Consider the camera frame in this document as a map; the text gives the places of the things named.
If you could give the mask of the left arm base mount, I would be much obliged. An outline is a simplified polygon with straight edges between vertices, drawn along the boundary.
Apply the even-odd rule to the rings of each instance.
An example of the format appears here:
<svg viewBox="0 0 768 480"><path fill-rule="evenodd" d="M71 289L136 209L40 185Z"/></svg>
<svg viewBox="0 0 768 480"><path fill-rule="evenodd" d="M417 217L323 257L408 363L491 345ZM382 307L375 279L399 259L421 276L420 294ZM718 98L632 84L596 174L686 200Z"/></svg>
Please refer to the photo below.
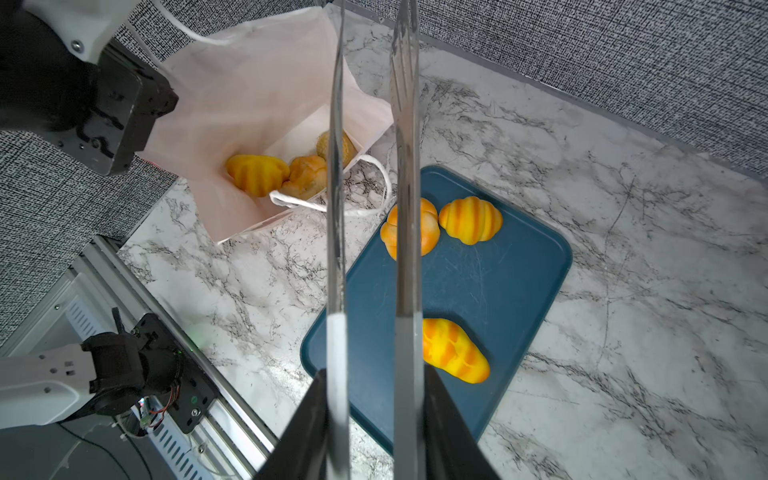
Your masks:
<svg viewBox="0 0 768 480"><path fill-rule="evenodd" d="M94 397L69 418L117 416L156 397L160 406L150 416L169 416L182 433L191 433L220 397L219 388L157 314L144 314L131 331L118 309L113 317L116 333L99 333L81 344L94 361Z"/></svg>

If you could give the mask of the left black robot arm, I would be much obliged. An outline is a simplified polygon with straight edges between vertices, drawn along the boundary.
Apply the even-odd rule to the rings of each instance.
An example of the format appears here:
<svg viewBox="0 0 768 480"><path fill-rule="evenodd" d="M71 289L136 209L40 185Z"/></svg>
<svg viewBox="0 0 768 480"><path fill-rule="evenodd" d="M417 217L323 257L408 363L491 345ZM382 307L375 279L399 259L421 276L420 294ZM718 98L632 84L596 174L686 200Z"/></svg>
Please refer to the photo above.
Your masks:
<svg viewBox="0 0 768 480"><path fill-rule="evenodd" d="M4 1L1 128L36 133L102 175L129 170L178 102L114 35L133 1Z"/></svg>

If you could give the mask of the small round crusty bun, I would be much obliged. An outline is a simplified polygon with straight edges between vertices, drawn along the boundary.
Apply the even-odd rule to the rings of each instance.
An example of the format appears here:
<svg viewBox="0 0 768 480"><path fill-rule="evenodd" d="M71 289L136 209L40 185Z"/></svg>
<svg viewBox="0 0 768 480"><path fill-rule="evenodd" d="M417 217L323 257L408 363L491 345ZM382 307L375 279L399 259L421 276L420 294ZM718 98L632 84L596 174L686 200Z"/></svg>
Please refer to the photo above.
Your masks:
<svg viewBox="0 0 768 480"><path fill-rule="evenodd" d="M330 132L326 131L322 133L317 140L316 143L316 153L318 156L320 156L323 159L326 159L328 156L329 151L329 142L330 140ZM358 150L347 135L346 132L343 133L342 136L342 159L343 159L343 167L346 168L349 163L355 158L357 155Z"/></svg>

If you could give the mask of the flaky braided pastry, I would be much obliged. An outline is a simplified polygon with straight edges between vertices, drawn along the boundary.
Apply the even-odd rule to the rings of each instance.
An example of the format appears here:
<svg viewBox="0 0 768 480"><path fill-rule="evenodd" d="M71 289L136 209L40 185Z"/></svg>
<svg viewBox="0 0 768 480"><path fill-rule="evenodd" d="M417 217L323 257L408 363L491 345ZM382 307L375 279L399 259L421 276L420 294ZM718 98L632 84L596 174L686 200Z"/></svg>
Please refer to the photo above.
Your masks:
<svg viewBox="0 0 768 480"><path fill-rule="evenodd" d="M317 155L295 158L290 164L288 180L280 192L301 200L309 200L327 186L327 163Z"/></svg>

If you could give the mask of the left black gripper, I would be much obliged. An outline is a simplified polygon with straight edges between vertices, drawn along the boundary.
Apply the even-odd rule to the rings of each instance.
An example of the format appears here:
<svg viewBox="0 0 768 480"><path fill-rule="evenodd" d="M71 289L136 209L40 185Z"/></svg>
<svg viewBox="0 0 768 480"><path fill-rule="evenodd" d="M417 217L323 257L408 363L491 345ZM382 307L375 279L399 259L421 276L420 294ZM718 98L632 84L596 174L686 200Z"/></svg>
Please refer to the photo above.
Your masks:
<svg viewBox="0 0 768 480"><path fill-rule="evenodd" d="M95 97L85 120L41 137L101 175L123 174L145 148L156 120L177 102L161 73L112 39L97 64Z"/></svg>

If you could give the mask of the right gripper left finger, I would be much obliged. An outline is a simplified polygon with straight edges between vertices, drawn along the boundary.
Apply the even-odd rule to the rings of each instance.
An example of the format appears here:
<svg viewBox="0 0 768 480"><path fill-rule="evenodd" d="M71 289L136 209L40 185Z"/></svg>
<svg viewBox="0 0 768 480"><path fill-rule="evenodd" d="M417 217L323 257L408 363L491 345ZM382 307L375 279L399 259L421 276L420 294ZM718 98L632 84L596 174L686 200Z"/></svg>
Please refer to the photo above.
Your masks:
<svg viewBox="0 0 768 480"><path fill-rule="evenodd" d="M282 437L255 479L326 478L327 374L319 370Z"/></svg>

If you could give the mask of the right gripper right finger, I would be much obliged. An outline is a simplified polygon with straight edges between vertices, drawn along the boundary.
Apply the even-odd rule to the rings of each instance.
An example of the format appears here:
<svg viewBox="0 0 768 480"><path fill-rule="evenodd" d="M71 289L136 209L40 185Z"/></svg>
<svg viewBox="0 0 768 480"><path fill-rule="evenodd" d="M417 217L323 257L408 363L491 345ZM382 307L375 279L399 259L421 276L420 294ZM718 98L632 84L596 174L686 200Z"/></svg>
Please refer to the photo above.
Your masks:
<svg viewBox="0 0 768 480"><path fill-rule="evenodd" d="M425 364L424 380L426 478L499 480L464 423L437 369Z"/></svg>

